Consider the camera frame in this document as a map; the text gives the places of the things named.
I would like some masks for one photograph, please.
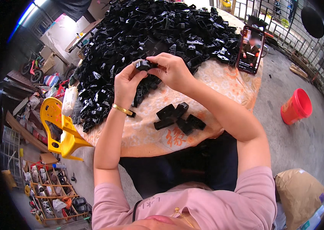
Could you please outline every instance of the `smartphone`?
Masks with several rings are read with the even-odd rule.
[[[257,73],[264,40],[265,34],[263,31],[248,25],[244,26],[236,64],[239,71],[252,75]]]

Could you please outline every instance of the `round table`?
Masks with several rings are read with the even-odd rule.
[[[236,33],[239,33],[244,27],[244,23],[233,15],[219,9],[218,12],[225,21],[229,22],[230,26],[238,27]],[[257,74],[253,76],[239,72],[236,67],[222,64],[212,58],[203,62],[194,77],[252,111],[262,74],[263,60],[259,64]],[[159,121],[156,112],[169,104],[176,107],[182,102],[189,105],[183,118],[186,119],[189,114],[192,114],[206,123],[205,129],[203,131],[194,130],[189,136],[186,136],[176,124],[155,130],[153,123]],[[152,157],[169,154],[195,146],[207,138],[215,138],[224,131],[205,107],[184,94],[172,90],[163,82],[158,89],[152,90],[137,108],[132,108],[132,110],[137,113],[137,116],[135,118],[126,117],[121,157]],[[86,141],[95,146],[104,123],[97,125],[88,133],[82,131],[82,125],[75,125],[75,127]]]

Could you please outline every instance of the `paper bag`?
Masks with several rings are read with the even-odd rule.
[[[324,202],[324,186],[303,169],[295,168],[275,177],[288,230],[305,223]]]

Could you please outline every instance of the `pile of black plastic parts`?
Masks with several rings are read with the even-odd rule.
[[[110,6],[97,29],[75,71],[84,132],[107,117],[114,100],[114,77],[133,61],[171,53],[195,74],[211,57],[234,65],[239,53],[236,27],[229,26],[213,7],[209,12],[181,2],[123,1]],[[143,79],[132,106],[137,107],[160,82],[153,75]]]

